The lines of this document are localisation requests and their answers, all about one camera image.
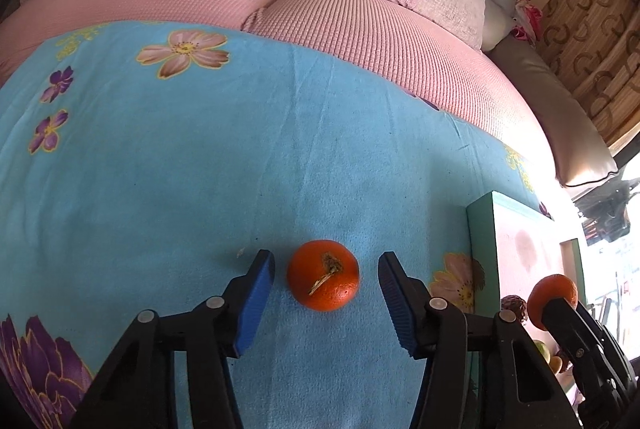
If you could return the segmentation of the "pink floral cloth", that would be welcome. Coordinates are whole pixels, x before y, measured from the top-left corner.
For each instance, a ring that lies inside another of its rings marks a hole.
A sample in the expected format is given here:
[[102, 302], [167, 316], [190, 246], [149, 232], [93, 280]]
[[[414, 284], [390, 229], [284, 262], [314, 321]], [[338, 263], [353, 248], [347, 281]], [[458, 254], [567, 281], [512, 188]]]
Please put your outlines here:
[[516, 0], [513, 21], [512, 36], [535, 46], [541, 36], [542, 11], [532, 0]]

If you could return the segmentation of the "blue floral tablecloth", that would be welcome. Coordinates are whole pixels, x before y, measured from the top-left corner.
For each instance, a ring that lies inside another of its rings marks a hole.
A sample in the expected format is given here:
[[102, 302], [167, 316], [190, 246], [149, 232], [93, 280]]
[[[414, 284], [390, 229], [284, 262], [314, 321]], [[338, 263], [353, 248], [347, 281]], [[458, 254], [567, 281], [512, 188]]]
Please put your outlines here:
[[[260, 249], [276, 277], [231, 365], [249, 428], [405, 428], [423, 367], [398, 345], [376, 267], [468, 279], [466, 207], [489, 192], [550, 207], [495, 137], [376, 74], [212, 28], [227, 60], [162, 78], [147, 46], [178, 22], [47, 40], [1, 85], [1, 370], [38, 428], [64, 428], [139, 312], [192, 310]], [[356, 297], [318, 312], [286, 269], [329, 239]]]

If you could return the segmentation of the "red date top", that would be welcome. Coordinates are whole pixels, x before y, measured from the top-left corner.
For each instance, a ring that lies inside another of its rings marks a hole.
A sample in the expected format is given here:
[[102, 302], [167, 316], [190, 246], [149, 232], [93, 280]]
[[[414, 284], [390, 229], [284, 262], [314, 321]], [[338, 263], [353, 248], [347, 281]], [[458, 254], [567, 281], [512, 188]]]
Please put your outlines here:
[[527, 302], [518, 295], [507, 295], [501, 299], [501, 308], [511, 311], [516, 319], [525, 324], [528, 319]]

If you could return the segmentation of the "teal white tray box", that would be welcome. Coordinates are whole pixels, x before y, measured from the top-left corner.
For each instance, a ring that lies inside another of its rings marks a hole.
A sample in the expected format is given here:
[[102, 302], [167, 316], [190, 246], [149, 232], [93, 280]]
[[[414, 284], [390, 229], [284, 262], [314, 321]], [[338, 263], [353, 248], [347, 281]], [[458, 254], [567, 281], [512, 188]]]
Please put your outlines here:
[[563, 274], [586, 300], [580, 249], [581, 230], [572, 231], [559, 217], [541, 212], [497, 192], [491, 192], [466, 208], [472, 260], [485, 273], [485, 285], [474, 293], [475, 312], [491, 316], [501, 299], [517, 295], [526, 300], [544, 277]]

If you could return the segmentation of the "brown longan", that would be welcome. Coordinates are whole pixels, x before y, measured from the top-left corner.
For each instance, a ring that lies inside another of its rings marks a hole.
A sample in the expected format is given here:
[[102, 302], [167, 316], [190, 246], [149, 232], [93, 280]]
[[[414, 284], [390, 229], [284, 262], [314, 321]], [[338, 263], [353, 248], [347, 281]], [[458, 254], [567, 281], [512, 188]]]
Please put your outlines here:
[[569, 363], [570, 360], [564, 357], [564, 355], [555, 354], [553, 357], [550, 357], [549, 367], [554, 375], [559, 375], [567, 370]]

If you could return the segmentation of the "green jujube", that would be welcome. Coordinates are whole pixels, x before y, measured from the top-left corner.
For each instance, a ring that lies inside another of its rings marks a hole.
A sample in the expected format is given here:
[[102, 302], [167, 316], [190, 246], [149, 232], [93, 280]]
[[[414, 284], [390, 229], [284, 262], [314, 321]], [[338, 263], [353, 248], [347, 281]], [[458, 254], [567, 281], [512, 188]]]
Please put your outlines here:
[[551, 360], [551, 352], [550, 352], [550, 350], [548, 348], [548, 345], [546, 345], [541, 340], [535, 340], [534, 341], [534, 345], [536, 345], [537, 350], [539, 351], [541, 356], [544, 358], [546, 363], [549, 364], [550, 360]]

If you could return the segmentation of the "pink sofa seat cover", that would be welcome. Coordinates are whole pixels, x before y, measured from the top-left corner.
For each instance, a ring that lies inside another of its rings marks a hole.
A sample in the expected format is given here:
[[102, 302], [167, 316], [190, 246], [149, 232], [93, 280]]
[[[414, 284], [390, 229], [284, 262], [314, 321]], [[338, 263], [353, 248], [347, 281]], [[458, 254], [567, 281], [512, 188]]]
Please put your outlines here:
[[385, 0], [29, 0], [2, 22], [2, 77], [43, 41], [116, 20], [213, 25], [336, 56], [498, 138], [530, 176], [555, 174], [548, 138], [506, 75], [441, 26]]

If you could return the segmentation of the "brown patterned curtain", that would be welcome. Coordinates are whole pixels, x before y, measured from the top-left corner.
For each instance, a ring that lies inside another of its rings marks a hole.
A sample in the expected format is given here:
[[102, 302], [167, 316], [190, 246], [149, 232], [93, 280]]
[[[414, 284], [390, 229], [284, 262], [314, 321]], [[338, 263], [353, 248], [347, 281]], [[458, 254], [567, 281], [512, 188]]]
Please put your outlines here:
[[639, 0], [549, 0], [537, 51], [612, 152], [639, 132]]

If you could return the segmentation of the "mandarin orange with stem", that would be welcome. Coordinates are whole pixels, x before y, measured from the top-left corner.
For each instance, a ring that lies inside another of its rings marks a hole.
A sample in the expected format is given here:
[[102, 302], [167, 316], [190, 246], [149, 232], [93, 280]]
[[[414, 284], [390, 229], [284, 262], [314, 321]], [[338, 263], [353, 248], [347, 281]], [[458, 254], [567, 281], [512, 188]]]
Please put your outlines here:
[[286, 280], [292, 296], [303, 307], [318, 312], [335, 311], [356, 297], [359, 263], [336, 241], [308, 241], [288, 262]]

